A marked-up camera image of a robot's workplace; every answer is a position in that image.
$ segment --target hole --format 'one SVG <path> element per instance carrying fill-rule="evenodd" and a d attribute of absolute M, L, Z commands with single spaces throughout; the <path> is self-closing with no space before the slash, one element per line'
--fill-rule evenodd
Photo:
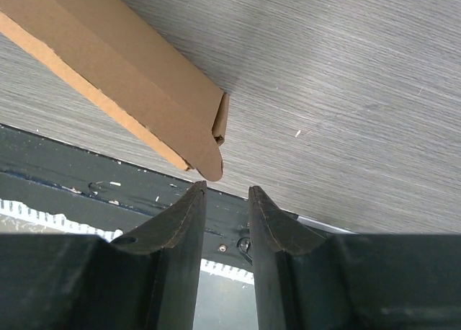
<path fill-rule="evenodd" d="M 119 236 L 112 241 L 112 243 L 116 245 L 129 245 L 134 244 L 137 240 L 138 238 L 135 238 L 134 236 Z"/>

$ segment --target gray table surface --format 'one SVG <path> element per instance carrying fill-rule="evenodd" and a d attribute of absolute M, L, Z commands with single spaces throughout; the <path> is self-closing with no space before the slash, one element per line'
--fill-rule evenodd
<path fill-rule="evenodd" d="M 461 0 L 124 1 L 232 94 L 212 187 L 353 231 L 461 231 Z M 199 179 L 1 35 L 0 122 Z"/>

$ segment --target wood grain surface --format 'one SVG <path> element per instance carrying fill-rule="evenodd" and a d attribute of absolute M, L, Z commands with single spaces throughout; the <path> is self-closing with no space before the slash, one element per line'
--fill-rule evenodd
<path fill-rule="evenodd" d="M 211 187 L 353 231 L 461 231 L 461 0 L 124 1 L 232 94 Z M 4 36 L 0 122 L 199 179 Z"/>

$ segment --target brown cardboard box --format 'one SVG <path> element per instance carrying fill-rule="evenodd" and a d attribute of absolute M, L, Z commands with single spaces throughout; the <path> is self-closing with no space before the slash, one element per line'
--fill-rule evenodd
<path fill-rule="evenodd" d="M 222 177 L 228 95 L 122 1 L 0 0 L 0 32 L 175 166 Z"/>

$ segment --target white serrated strip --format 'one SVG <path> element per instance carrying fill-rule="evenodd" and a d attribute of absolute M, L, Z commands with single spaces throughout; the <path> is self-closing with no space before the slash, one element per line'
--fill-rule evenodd
<path fill-rule="evenodd" d="M 94 234 L 102 237 L 106 241 L 112 241 L 123 234 L 120 229 L 116 231 L 103 231 L 102 229 L 93 228 L 87 224 L 68 220 L 62 213 L 51 215 L 50 213 L 44 213 L 43 211 L 29 208 L 22 202 L 13 200 L 0 199 L 0 215 L 25 220 L 29 223 L 53 228 L 65 233 Z M 221 276 L 251 285 L 254 284 L 253 274 L 251 272 L 229 265 L 211 262 L 210 260 L 202 259 L 200 262 L 200 270 L 208 272 L 210 275 Z"/>

